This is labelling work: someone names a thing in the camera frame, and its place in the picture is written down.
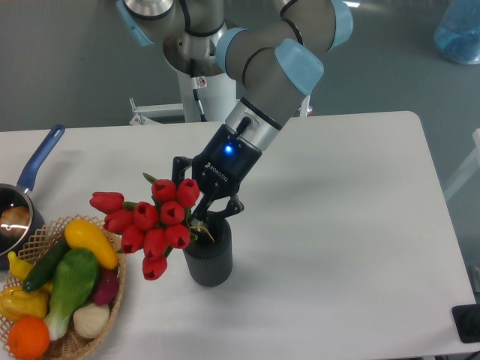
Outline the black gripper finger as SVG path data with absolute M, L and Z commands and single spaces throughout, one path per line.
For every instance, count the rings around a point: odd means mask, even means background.
M 172 161 L 172 181 L 181 184 L 185 180 L 185 173 L 192 167 L 193 158 L 177 156 Z
M 213 200 L 212 194 L 205 194 L 192 211 L 190 224 L 215 224 L 243 212 L 244 209 L 245 206 L 237 194 L 216 200 Z

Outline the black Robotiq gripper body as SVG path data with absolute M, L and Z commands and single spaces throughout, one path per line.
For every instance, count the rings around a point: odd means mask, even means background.
M 192 179 L 211 202 L 234 196 L 261 155 L 223 124 L 193 158 Z

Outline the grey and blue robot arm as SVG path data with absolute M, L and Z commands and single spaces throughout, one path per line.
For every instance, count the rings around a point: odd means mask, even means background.
M 276 1 L 280 19 L 259 31 L 227 28 L 222 1 L 117 1 L 136 42 L 164 44 L 170 64 L 191 78 L 224 74 L 245 93 L 205 149 L 176 157 L 172 179 L 190 170 L 202 200 L 189 224 L 243 210 L 240 184 L 323 75 L 320 56 L 346 42 L 353 16 L 342 1 Z

